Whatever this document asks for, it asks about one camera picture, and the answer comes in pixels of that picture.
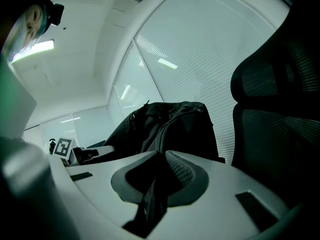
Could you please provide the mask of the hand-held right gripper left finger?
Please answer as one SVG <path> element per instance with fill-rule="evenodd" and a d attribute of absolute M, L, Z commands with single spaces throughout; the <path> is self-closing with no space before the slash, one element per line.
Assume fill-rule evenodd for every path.
<path fill-rule="evenodd" d="M 130 164 L 125 173 L 127 202 L 141 202 L 157 174 L 160 154 L 157 151 Z"/>

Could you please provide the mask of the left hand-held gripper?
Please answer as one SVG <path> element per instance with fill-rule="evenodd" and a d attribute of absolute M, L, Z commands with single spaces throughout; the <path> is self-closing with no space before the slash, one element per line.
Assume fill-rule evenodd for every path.
<path fill-rule="evenodd" d="M 55 144 L 52 155 L 59 157 L 66 166 L 80 166 L 114 151 L 115 148 L 110 145 L 83 148 L 77 146 L 73 138 L 61 137 Z"/>

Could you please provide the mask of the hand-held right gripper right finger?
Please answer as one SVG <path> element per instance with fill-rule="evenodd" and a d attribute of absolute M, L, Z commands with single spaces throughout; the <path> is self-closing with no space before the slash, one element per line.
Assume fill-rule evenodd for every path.
<path fill-rule="evenodd" d="M 167 151 L 164 157 L 164 186 L 167 195 L 171 196 L 191 184 L 195 178 L 195 173 L 187 160 L 172 151 Z"/>

